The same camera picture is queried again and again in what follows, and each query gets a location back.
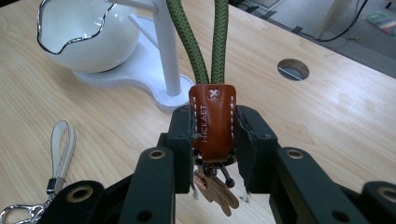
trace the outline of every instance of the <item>white plastic pole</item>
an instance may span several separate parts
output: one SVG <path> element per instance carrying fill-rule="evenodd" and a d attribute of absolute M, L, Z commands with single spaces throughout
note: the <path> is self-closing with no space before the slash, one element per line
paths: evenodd
<path fill-rule="evenodd" d="M 131 14 L 128 18 L 139 28 L 139 30 L 145 35 L 148 40 L 158 49 L 157 36 L 150 33 L 149 28 L 145 26 L 135 14 Z"/>
<path fill-rule="evenodd" d="M 176 31 L 169 15 L 168 7 L 165 0 L 153 0 L 152 2 L 143 0 L 109 0 L 109 2 L 126 5 L 130 7 L 141 7 L 153 12 L 155 33 L 157 36 L 158 49 L 163 64 L 163 75 L 168 95 L 177 96 L 181 93 L 180 73 L 178 69 Z M 142 31 L 144 35 L 150 38 L 150 34 Z"/>
<path fill-rule="evenodd" d="M 176 96 L 181 93 L 180 73 L 178 70 L 176 30 L 169 15 L 165 0 L 154 0 L 158 13 L 154 14 L 155 32 L 163 63 L 163 75 L 168 94 Z"/>

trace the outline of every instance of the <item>key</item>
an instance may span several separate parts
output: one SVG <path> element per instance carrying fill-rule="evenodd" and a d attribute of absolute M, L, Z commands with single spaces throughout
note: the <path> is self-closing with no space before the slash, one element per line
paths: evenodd
<path fill-rule="evenodd" d="M 231 208 L 239 207 L 239 201 L 228 189 L 228 187 L 216 176 L 207 177 L 204 174 L 202 166 L 198 166 L 198 170 L 194 172 L 194 183 L 204 195 L 204 197 L 212 203 L 215 201 L 221 206 L 224 214 L 229 217 Z"/>

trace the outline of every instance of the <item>white plastic base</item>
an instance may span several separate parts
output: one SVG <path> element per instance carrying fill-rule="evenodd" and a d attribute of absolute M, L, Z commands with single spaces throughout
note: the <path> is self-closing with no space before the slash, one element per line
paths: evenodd
<path fill-rule="evenodd" d="M 146 18 L 139 19 L 155 34 L 153 21 Z M 194 85 L 188 77 L 181 75 L 181 93 L 170 96 L 165 85 L 160 52 L 143 34 L 139 36 L 134 53 L 120 66 L 103 73 L 74 72 L 74 74 L 79 80 L 92 86 L 140 88 L 150 93 L 156 105 L 165 112 L 173 112 L 181 105 L 185 105 L 189 101 L 189 90 Z"/>

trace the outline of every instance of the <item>key ring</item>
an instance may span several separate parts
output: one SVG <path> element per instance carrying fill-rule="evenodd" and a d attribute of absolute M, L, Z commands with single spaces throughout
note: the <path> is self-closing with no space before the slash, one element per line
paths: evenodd
<path fill-rule="evenodd" d="M 61 154 L 61 144 L 64 134 L 66 133 L 66 140 L 64 143 L 64 151 Z M 31 223 L 36 224 L 41 218 L 41 215 L 50 206 L 50 203 L 55 196 L 64 188 L 64 179 L 67 173 L 68 166 L 72 159 L 76 145 L 76 131 L 65 120 L 58 121 L 52 131 L 51 135 L 51 156 L 52 156 L 52 178 L 49 180 L 47 186 L 47 194 L 49 198 L 43 204 L 37 205 L 22 205 L 14 204 L 5 208 L 0 213 L 0 224 L 6 224 L 6 218 L 14 210 L 26 210 L 29 218 L 16 222 L 15 224 Z"/>
<path fill-rule="evenodd" d="M 6 224 L 6 217 L 8 213 L 14 210 L 27 210 L 29 217 L 26 218 L 25 220 L 16 222 L 15 224 L 23 224 L 23 223 L 34 223 L 32 220 L 35 220 L 35 217 L 40 216 L 44 212 L 44 205 L 38 204 L 38 205 L 21 205 L 21 204 L 14 204 L 10 205 L 7 208 L 5 208 L 1 213 L 0 213 L 0 224 Z"/>

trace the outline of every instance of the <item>white stand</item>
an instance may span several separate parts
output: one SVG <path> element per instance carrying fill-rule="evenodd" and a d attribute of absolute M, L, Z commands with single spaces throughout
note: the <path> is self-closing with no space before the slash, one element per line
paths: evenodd
<path fill-rule="evenodd" d="M 93 86 L 140 88 L 154 97 L 161 110 L 172 112 L 189 101 L 189 90 L 194 84 L 188 77 L 179 74 L 175 27 L 166 4 L 162 0 L 156 0 L 155 4 L 143 2 L 148 3 L 145 9 L 153 11 L 154 21 L 130 16 L 131 21 L 143 33 L 130 58 L 110 71 L 74 74 L 84 83 Z M 142 7 L 142 2 L 135 0 L 117 0 L 117 3 Z"/>

